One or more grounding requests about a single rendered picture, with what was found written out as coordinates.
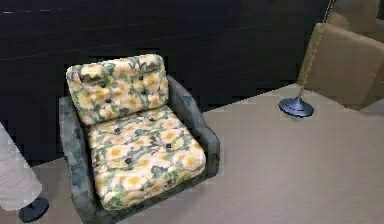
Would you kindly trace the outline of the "floor lamp with round base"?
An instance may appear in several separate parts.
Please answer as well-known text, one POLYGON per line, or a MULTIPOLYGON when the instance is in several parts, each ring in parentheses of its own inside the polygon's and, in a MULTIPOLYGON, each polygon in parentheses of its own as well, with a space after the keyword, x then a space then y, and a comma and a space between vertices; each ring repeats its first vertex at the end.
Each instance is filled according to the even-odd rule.
POLYGON ((313 60, 316 57, 317 48, 322 40, 322 37, 319 37, 315 41, 315 49, 311 53, 309 65, 307 69, 304 70, 304 77, 302 79, 302 85, 298 92, 298 95, 295 98, 284 98, 278 103, 279 109, 287 115, 299 118, 310 117, 314 113, 314 108, 309 103, 305 102, 303 99, 305 86, 307 84, 309 73, 313 66, 313 60))

